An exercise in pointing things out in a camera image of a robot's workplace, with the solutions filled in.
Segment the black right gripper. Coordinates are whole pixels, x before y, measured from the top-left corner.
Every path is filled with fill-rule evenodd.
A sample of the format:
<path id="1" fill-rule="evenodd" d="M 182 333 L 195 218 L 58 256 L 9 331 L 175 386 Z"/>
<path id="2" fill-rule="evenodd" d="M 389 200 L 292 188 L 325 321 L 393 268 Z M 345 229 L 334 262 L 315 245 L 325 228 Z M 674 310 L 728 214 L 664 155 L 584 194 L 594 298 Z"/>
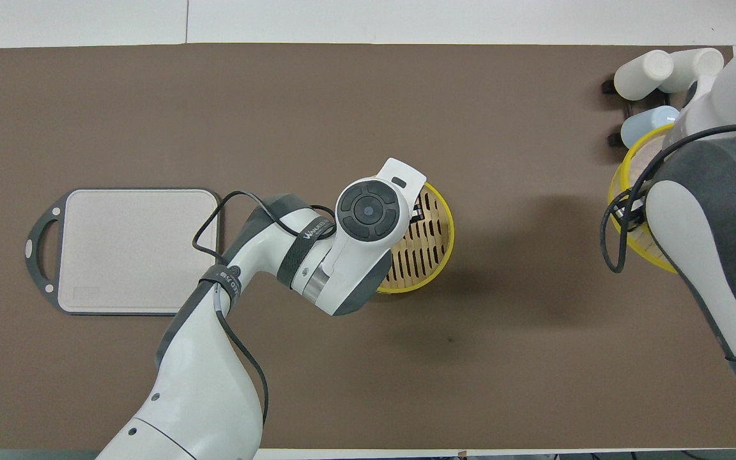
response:
<path id="1" fill-rule="evenodd" d="M 620 192 L 611 201 L 611 218 L 618 228 L 636 229 L 646 222 L 646 192 L 640 192 L 631 200 L 630 192 Z"/>

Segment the yellow steamer tier with liner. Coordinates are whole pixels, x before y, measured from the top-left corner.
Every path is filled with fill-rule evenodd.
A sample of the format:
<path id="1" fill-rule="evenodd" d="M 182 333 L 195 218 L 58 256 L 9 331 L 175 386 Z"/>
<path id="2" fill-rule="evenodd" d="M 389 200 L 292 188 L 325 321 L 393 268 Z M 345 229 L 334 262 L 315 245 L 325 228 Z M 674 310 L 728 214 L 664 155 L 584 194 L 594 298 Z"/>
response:
<path id="1" fill-rule="evenodd" d="M 655 128 L 631 146 L 611 179 L 607 202 L 611 202 L 617 195 L 634 186 L 645 167 L 663 148 L 666 135 L 673 126 L 673 123 L 669 123 L 669 125 Z M 669 273 L 677 273 L 663 251 L 657 246 L 645 222 L 628 232 L 627 245 L 634 253 L 639 254 L 652 265 Z"/>

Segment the yellow steamer tier bamboo slats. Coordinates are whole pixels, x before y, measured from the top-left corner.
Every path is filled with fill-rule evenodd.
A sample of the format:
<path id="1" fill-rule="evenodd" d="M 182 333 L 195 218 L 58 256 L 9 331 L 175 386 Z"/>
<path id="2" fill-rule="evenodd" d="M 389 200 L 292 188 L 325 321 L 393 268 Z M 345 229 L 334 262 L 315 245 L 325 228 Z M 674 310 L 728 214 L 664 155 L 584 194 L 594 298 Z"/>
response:
<path id="1" fill-rule="evenodd" d="M 418 195 L 424 218 L 411 224 L 391 250 L 392 265 L 378 292 L 386 295 L 418 290 L 446 267 L 455 245 L 452 212 L 444 197 L 426 183 Z"/>

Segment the light blue plastic cup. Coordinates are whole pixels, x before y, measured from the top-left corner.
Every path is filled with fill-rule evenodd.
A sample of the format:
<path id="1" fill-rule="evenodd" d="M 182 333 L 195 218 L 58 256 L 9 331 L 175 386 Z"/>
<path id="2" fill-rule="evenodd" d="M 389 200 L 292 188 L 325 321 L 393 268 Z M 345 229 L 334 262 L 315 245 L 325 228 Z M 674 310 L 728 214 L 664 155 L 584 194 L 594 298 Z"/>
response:
<path id="1" fill-rule="evenodd" d="M 661 105 L 628 117 L 620 129 L 620 136 L 626 148 L 632 148 L 638 140 L 654 129 L 674 123 L 680 111 L 671 105 Z"/>

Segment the brown table mat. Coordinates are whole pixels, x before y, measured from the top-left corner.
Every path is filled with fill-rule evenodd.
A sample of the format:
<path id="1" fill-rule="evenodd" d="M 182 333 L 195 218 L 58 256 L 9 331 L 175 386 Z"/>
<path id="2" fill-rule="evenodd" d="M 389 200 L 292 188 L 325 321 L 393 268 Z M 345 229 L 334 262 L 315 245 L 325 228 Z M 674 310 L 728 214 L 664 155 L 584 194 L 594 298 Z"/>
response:
<path id="1" fill-rule="evenodd" d="M 101 449 L 166 317 L 70 316 L 24 264 L 78 187 L 295 193 L 389 157 L 446 198 L 447 267 L 331 318 L 258 274 L 230 315 L 268 376 L 267 449 L 735 448 L 736 379 L 677 276 L 598 227 L 634 47 L 200 44 L 0 49 L 0 449 Z"/>

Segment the white plastic cup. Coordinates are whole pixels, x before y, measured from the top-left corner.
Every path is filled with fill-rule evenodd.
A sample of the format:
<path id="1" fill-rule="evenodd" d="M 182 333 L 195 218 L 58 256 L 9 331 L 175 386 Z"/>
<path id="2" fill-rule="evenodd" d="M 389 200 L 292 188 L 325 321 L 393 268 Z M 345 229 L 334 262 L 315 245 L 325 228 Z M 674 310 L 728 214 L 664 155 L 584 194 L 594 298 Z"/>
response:
<path id="1" fill-rule="evenodd" d="M 673 62 L 671 75 L 658 85 L 663 93 L 687 91 L 702 75 L 716 76 L 725 66 L 725 57 L 717 49 L 678 50 L 669 53 Z"/>
<path id="2" fill-rule="evenodd" d="M 674 61 L 665 50 L 650 50 L 617 68 L 615 91 L 627 101 L 639 101 L 656 90 L 674 70 Z"/>

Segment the white cutting board grey rim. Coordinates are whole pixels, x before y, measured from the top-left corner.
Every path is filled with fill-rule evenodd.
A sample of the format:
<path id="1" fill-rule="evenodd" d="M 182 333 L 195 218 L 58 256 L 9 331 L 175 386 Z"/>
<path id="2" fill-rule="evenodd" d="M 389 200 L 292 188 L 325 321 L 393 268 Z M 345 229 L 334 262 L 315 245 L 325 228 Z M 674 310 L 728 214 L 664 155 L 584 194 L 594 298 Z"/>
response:
<path id="1" fill-rule="evenodd" d="M 173 316 L 214 263 L 192 240 L 218 203 L 201 187 L 74 189 L 33 224 L 24 261 L 67 314 Z"/>

